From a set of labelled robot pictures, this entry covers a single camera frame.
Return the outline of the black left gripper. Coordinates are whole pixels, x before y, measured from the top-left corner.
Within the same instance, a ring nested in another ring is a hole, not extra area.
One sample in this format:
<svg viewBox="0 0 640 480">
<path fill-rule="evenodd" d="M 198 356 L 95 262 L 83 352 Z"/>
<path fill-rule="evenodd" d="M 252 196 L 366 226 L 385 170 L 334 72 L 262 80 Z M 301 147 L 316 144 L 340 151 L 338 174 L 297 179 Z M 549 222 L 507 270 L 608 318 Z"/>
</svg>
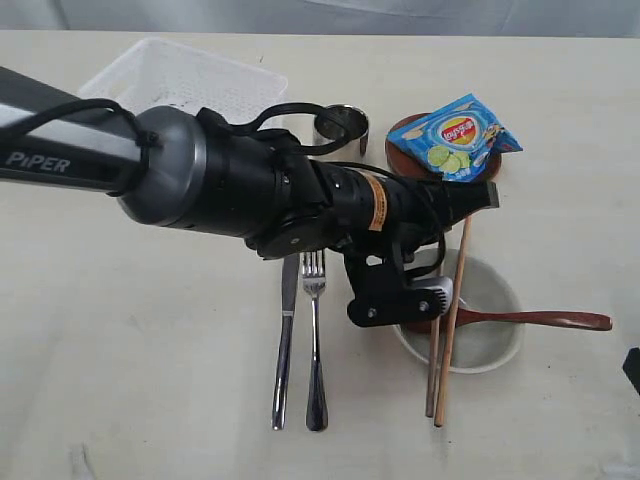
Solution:
<svg viewBox="0 0 640 480">
<path fill-rule="evenodd" d="M 347 315 L 361 328 L 433 321 L 453 299 L 451 278 L 412 278 L 400 260 L 370 265 L 363 257 L 406 256 L 436 243 L 470 215 L 500 206 L 493 181 L 429 183 L 311 160 L 309 171 L 324 197 L 314 206 L 306 251 L 327 248 L 344 256 L 354 298 Z"/>
</svg>

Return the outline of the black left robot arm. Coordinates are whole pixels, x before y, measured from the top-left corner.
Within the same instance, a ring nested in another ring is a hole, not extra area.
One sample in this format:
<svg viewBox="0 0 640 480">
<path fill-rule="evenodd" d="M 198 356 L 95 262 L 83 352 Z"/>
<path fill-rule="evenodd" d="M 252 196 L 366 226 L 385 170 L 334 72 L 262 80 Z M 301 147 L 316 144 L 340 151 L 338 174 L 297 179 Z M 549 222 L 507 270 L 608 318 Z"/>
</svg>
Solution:
<svg viewBox="0 0 640 480">
<path fill-rule="evenodd" d="M 1 72 L 4 180 L 102 192 L 138 223 L 237 237 L 266 260 L 329 249 L 343 256 L 355 325 L 432 320 L 449 302 L 415 252 L 443 247 L 456 223 L 497 207 L 497 187 L 327 160 L 354 136 L 312 103 L 231 124 L 207 108 L 134 114 Z"/>
</svg>

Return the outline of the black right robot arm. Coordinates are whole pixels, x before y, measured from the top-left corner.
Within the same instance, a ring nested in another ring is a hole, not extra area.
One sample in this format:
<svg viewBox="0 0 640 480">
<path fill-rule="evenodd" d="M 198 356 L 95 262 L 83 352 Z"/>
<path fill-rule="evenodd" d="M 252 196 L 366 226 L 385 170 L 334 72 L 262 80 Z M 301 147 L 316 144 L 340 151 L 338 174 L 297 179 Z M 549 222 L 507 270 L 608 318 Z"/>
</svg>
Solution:
<svg viewBox="0 0 640 480">
<path fill-rule="evenodd" d="M 631 348 L 623 362 L 622 370 L 626 377 L 636 390 L 640 394 L 640 348 Z"/>
</svg>

